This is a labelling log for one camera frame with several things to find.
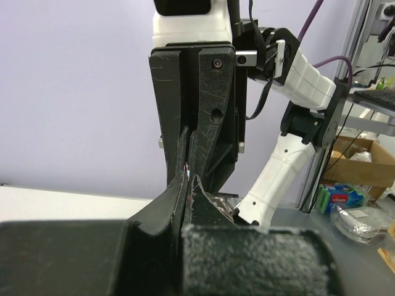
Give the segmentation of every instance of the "black keyboard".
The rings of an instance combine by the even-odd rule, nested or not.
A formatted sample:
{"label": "black keyboard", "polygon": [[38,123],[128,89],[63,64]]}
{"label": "black keyboard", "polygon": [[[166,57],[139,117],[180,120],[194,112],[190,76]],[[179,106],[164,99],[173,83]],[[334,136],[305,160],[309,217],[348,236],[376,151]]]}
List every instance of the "black keyboard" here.
{"label": "black keyboard", "polygon": [[395,111],[395,90],[383,89],[381,91],[356,91],[354,93],[356,102],[368,102],[373,105]]}

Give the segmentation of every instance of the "green object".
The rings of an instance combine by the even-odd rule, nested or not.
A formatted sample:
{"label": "green object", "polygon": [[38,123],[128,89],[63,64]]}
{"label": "green object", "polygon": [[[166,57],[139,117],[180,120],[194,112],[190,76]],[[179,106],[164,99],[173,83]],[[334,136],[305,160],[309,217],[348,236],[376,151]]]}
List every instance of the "green object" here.
{"label": "green object", "polygon": [[334,204],[361,207],[365,205],[367,199],[365,194],[345,184],[320,185],[317,205],[321,213],[328,214]]}
{"label": "green object", "polygon": [[376,89],[381,91],[384,88],[385,88],[385,77],[382,77],[382,79],[380,79],[380,81],[377,83]]}

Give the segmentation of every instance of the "table surface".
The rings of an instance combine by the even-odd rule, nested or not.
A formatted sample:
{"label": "table surface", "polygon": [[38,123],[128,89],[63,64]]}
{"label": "table surface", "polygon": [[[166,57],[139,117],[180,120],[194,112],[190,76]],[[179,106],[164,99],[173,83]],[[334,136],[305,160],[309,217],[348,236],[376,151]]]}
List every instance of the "table surface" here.
{"label": "table surface", "polygon": [[279,208],[272,226],[317,230],[336,258],[346,295],[395,295],[395,274],[378,254],[379,242],[364,245],[348,239],[320,212],[307,215],[296,209]]}
{"label": "table surface", "polygon": [[[0,187],[0,221],[125,219],[150,201]],[[364,245],[343,236],[329,217],[279,208],[272,226],[317,230],[338,262],[347,295],[395,295],[395,274],[379,256],[378,244]]]}

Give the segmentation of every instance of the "screw head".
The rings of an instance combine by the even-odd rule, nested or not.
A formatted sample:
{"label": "screw head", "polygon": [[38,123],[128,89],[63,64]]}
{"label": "screw head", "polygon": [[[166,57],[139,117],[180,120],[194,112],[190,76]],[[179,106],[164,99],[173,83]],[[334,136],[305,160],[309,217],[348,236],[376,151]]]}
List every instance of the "screw head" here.
{"label": "screw head", "polygon": [[240,65],[244,65],[247,62],[247,58],[244,55],[241,55],[237,58],[237,63]]}
{"label": "screw head", "polygon": [[212,62],[212,65],[214,66],[214,68],[220,69],[220,68],[222,68],[222,61],[220,59],[215,59]]}

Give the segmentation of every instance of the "wall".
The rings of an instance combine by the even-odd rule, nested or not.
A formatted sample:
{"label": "wall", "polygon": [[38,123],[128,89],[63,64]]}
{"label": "wall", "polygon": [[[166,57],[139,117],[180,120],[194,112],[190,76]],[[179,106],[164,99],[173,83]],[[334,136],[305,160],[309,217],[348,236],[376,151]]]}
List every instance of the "wall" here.
{"label": "wall", "polygon": [[[297,35],[314,2],[255,1],[254,16]],[[312,63],[342,53],[357,2],[325,1],[302,44]],[[153,12],[152,1],[0,1],[1,183],[145,198],[164,190],[148,67]],[[323,72],[333,76],[335,67]],[[249,85],[249,114],[261,89]],[[251,188],[287,103],[271,93],[247,124],[246,154],[224,191],[245,195]],[[303,178],[286,201],[299,198]]]}

